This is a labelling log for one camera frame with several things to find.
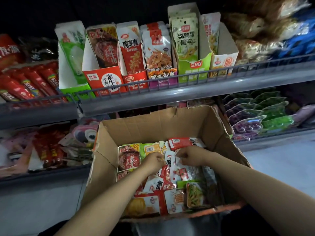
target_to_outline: barcode label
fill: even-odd
[[[152,152],[153,150],[154,150],[153,147],[148,147],[148,148],[147,148],[147,152]]]

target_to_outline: brown cardboard box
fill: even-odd
[[[247,159],[231,141],[222,120],[211,106],[167,108],[129,118],[102,121],[94,146],[94,160],[87,187],[81,202],[88,202],[116,182],[117,147],[130,143],[154,143],[170,138],[199,137],[210,151],[249,166]],[[147,222],[175,217],[197,217],[240,208],[244,202],[224,181],[218,178],[225,205],[193,214],[173,214],[148,219],[124,219],[129,222]]]

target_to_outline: floor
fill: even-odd
[[[313,141],[298,142],[285,146],[244,152],[252,166],[315,198],[315,144]],[[80,207],[86,178],[49,181],[37,184],[0,187],[0,235],[33,236],[65,219],[69,219]],[[176,228],[183,235],[193,235],[191,229],[209,221],[172,220],[152,226],[139,225],[142,235],[171,235]],[[198,235],[209,235],[209,230]],[[211,235],[219,235],[218,230]]]

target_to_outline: orange and white display box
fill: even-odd
[[[99,68],[96,56],[94,54],[93,48],[90,42],[87,40],[85,42],[84,54],[83,54],[83,63],[82,63],[82,72],[87,78],[89,85],[92,89],[111,87],[110,89],[100,90],[102,96],[111,94],[116,94],[138,89],[138,85],[128,85],[122,87],[114,87],[116,85],[131,83],[147,79],[146,71],[140,73],[128,75],[127,70],[124,64],[124,59],[122,52],[120,50],[119,42],[117,41],[117,52],[118,52],[118,65],[107,68]],[[148,83],[139,84],[140,88],[148,88]]]

